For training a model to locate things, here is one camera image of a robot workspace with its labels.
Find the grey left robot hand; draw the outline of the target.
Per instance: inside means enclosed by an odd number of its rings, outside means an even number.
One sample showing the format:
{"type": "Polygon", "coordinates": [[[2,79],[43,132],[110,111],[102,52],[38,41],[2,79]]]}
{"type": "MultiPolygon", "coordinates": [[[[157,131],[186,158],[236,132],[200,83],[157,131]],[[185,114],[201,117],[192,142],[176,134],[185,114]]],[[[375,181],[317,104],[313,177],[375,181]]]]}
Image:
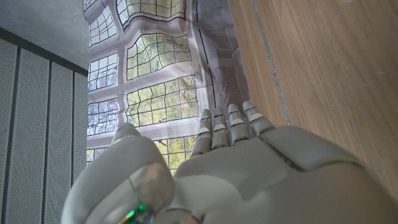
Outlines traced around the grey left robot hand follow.
{"type": "Polygon", "coordinates": [[[353,154],[245,101],[203,110],[171,172],[130,123],[77,178],[62,223],[396,223],[397,200],[353,154]]]}

